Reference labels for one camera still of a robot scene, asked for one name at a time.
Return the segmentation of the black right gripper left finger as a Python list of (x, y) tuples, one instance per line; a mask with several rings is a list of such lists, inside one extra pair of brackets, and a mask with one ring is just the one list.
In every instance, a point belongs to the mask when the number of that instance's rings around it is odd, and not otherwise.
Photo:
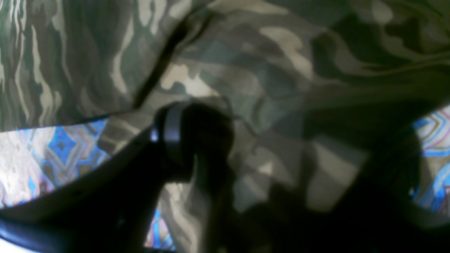
[(153, 123), (91, 173), (1, 210), (2, 253), (146, 253), (160, 192), (189, 181), (196, 155), (224, 168), (231, 120), (193, 102), (159, 109)]

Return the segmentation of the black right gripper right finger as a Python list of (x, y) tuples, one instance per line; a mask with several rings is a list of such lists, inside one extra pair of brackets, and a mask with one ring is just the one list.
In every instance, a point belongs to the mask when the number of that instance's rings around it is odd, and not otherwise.
[(448, 253), (449, 218), (412, 203), (418, 150), (411, 121), (283, 119), (268, 133), (296, 158), (295, 188), (275, 183), (246, 211), (258, 243), (248, 253)]

